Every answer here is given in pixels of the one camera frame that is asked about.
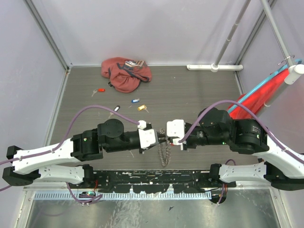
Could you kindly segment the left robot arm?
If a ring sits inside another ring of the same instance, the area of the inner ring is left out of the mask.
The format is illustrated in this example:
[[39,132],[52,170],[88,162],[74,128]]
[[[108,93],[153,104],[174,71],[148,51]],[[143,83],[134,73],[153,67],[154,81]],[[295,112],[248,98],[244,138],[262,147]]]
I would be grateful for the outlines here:
[[150,123],[142,122],[142,125],[142,128],[126,132],[120,120],[109,119],[62,143],[32,150],[10,146],[7,158],[11,166],[4,168],[2,178],[10,186],[68,182],[90,188],[95,176],[87,161],[102,159],[103,152],[138,150],[143,153],[165,142],[165,134],[153,129]]

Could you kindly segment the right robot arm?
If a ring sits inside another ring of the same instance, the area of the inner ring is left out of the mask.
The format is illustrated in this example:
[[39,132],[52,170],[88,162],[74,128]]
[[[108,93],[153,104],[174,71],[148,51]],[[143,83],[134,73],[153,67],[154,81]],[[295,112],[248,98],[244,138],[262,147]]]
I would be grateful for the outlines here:
[[253,165],[212,164],[208,180],[213,187],[236,181],[266,181],[279,190],[304,188],[304,156],[273,136],[255,119],[232,119],[227,111],[212,108],[197,123],[183,122],[178,130],[183,149],[227,145],[233,152],[253,155]]

